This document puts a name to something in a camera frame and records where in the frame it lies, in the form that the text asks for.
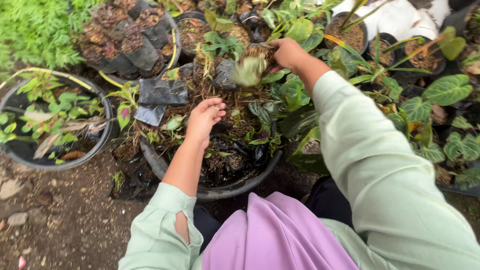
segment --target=mint green long-sleeve shirt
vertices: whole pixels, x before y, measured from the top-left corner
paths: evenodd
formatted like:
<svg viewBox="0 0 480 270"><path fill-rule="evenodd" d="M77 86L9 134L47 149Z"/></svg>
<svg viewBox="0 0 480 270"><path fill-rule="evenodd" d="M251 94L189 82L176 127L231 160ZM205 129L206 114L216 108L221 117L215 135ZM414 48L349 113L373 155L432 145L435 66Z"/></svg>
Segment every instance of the mint green long-sleeve shirt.
<svg viewBox="0 0 480 270"><path fill-rule="evenodd" d="M312 99L320 113L324 160L350 202L355 230L320 221L359 269L480 270L473 230L436 188L432 163L413 153L372 100L334 71L318 79ZM133 221L119 269L201 269L195 202L161 183ZM189 245L175 231L179 211L188 220Z"/></svg>

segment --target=lavender hijab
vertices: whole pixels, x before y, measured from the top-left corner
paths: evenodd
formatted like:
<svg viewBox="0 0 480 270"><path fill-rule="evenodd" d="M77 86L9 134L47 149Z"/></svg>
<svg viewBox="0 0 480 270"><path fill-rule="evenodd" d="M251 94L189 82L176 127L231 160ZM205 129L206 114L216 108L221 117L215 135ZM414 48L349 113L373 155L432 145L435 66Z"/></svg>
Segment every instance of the lavender hijab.
<svg viewBox="0 0 480 270"><path fill-rule="evenodd" d="M358 267L302 203L275 192L250 193L248 209L231 215L205 249L203 270L349 270Z"/></svg>

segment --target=hand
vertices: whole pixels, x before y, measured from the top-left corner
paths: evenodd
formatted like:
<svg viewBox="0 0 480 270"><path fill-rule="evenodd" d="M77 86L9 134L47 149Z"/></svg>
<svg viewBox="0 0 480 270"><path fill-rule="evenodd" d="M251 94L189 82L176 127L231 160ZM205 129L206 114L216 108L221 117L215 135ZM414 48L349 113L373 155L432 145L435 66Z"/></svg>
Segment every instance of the hand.
<svg viewBox="0 0 480 270"><path fill-rule="evenodd" d="M185 140L194 141L205 150L210 142L210 131L214 124L218 123L225 116L226 104L221 98L210 98L200 102L190 113L188 119L187 135Z"/></svg>
<svg viewBox="0 0 480 270"><path fill-rule="evenodd" d="M275 61L295 74L298 67L304 64L304 59L310 57L295 40L289 37L270 41L268 45L278 48L273 55Z"/></svg>

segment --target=person's right hand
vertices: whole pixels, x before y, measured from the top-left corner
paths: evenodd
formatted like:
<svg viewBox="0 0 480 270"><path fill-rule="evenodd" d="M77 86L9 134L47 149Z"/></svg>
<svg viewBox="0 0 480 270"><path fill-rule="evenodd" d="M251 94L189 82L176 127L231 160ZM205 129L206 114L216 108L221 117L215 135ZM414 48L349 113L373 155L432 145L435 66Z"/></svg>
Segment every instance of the person's right hand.
<svg viewBox="0 0 480 270"><path fill-rule="evenodd" d="M273 56L277 64L290 69L295 74L298 67L304 64L304 59L309 57L309 54L289 37L270 41L268 45L278 48Z"/></svg>

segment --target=black pants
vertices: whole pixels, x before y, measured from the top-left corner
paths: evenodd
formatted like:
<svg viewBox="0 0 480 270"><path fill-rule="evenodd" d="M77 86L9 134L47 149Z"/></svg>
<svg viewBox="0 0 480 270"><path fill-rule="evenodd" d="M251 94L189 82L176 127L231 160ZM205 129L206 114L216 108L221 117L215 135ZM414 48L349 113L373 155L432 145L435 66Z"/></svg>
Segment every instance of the black pants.
<svg viewBox="0 0 480 270"><path fill-rule="evenodd" d="M330 176L320 178L313 185L305 206L318 218L340 221L353 228L350 204ZM193 224L204 237L201 253L220 229L221 224L205 207L198 204L193 208Z"/></svg>

